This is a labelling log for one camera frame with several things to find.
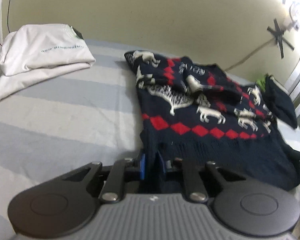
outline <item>beige wall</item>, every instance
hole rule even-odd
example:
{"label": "beige wall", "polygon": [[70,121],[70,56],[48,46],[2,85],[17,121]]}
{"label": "beige wall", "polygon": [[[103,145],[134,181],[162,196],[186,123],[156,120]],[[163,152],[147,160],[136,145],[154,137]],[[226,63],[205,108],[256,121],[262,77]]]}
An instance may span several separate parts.
{"label": "beige wall", "polygon": [[[3,0],[4,36],[8,0]],[[12,0],[10,30],[24,24],[68,23],[84,38],[113,41],[175,55],[225,69],[271,38],[268,25],[283,22],[280,0]],[[269,45],[230,71],[255,80],[273,73],[284,82],[300,57],[295,33],[285,34],[296,45],[285,46],[285,58]]]}

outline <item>knitted sweater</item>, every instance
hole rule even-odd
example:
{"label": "knitted sweater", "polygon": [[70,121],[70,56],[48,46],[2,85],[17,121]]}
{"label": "knitted sweater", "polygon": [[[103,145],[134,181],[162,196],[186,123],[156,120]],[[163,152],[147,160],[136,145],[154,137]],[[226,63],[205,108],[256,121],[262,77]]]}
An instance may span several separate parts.
{"label": "knitted sweater", "polygon": [[300,183],[300,162],[283,151],[258,86],[240,86],[217,65],[188,57],[129,51],[125,58],[137,77],[146,175],[159,153],[164,161],[215,161],[285,190]]}

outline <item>mattress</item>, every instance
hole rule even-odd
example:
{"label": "mattress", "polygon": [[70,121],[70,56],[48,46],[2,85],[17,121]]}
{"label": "mattress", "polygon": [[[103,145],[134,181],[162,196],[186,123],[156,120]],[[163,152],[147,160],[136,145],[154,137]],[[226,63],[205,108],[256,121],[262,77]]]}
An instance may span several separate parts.
{"label": "mattress", "polygon": [[[0,240],[14,236],[7,206],[20,191],[92,161],[111,165],[135,157],[142,148],[135,76],[123,56],[141,48],[86,43],[96,59],[90,69],[39,83],[0,102]],[[287,143],[300,150],[300,129],[283,123],[279,128]],[[293,193],[300,201],[300,186]]]}

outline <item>metal screw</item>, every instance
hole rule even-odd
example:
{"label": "metal screw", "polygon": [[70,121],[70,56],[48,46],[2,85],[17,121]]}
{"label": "metal screw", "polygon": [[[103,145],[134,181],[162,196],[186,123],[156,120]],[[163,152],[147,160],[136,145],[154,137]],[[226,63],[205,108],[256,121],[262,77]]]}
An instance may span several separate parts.
{"label": "metal screw", "polygon": [[201,192],[193,192],[190,194],[190,199],[195,202],[203,202],[206,198],[207,196]]}
{"label": "metal screw", "polygon": [[133,162],[133,158],[124,158],[124,160],[128,163]]}
{"label": "metal screw", "polygon": [[102,199],[105,201],[113,202],[118,199],[118,195],[114,192],[107,192],[102,195]]}

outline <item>white cloth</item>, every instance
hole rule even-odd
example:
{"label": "white cloth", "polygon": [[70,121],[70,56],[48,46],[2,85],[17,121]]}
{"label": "white cloth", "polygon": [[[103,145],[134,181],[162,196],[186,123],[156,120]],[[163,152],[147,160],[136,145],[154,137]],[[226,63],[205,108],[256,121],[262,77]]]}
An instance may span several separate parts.
{"label": "white cloth", "polygon": [[95,62],[83,39],[66,24],[24,25],[9,33],[0,51],[0,100],[38,82]]}

